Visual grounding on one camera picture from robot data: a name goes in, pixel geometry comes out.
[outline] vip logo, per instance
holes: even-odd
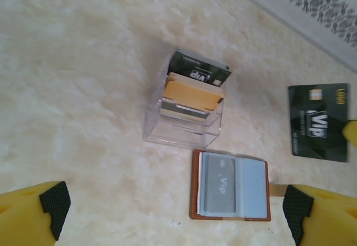
[[[307,135],[310,137],[326,138],[327,113],[326,111],[308,110],[306,112]]]
[[[227,177],[221,179],[221,185],[218,189],[221,191],[222,194],[224,194],[226,188],[227,188]]]
[[[190,77],[196,80],[203,81],[205,83],[210,78],[210,75],[198,72],[197,70],[193,70],[190,74]]]

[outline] black rubber pad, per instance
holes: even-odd
[[[310,216],[312,205],[312,197],[294,186],[288,185],[283,202],[283,211],[297,246],[300,245],[303,237],[302,221],[305,217]]]
[[[51,215],[51,231],[55,239],[58,240],[71,205],[66,182],[62,181],[42,193],[40,201],[44,212]]]

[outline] patterned rug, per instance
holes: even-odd
[[[357,72],[357,0],[252,0]]]

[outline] clear acrylic box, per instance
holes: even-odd
[[[162,96],[167,71],[168,65],[157,75],[157,88],[146,111],[143,138],[145,141],[169,146],[204,149],[219,136],[224,101],[204,120],[165,113],[161,110],[164,102],[177,106],[173,101]]]

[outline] black credit card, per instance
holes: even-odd
[[[226,81],[231,73],[225,64],[183,49],[177,49],[172,56],[167,73],[170,72],[218,87]]]
[[[292,154],[346,162],[349,84],[290,86]]]

